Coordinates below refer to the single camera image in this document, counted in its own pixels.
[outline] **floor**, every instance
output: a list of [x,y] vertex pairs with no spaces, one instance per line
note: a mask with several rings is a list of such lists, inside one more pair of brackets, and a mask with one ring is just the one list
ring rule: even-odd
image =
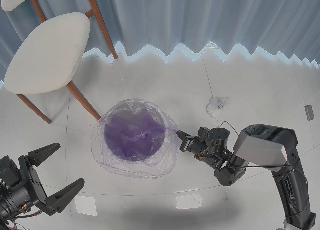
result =
[[[177,53],[165,63],[152,50],[135,61],[119,53],[89,52],[74,83],[101,115],[118,101],[146,99],[195,135],[200,126],[217,127],[229,121],[237,131],[249,124],[270,124],[296,131],[298,152],[309,181],[311,210],[320,212],[320,68],[305,61],[246,56],[234,49],[221,61],[212,50],[191,61]],[[227,108],[211,118],[206,105],[212,96],[227,96]],[[58,142],[61,148],[37,168],[47,195],[78,178],[85,186],[77,206],[70,203],[61,214],[44,213],[17,223],[26,229],[203,229],[272,230],[283,227],[284,211],[271,173],[247,169],[231,187],[219,185],[213,169],[178,153],[172,172],[158,179],[135,179],[106,172],[91,154],[90,131],[95,120],[70,96],[66,88],[28,98],[52,119],[46,124],[14,94],[0,88],[2,156],[17,162],[22,154]],[[308,122],[304,105],[311,104],[315,119]],[[230,130],[228,148],[236,134]],[[319,220],[313,229],[320,229]]]

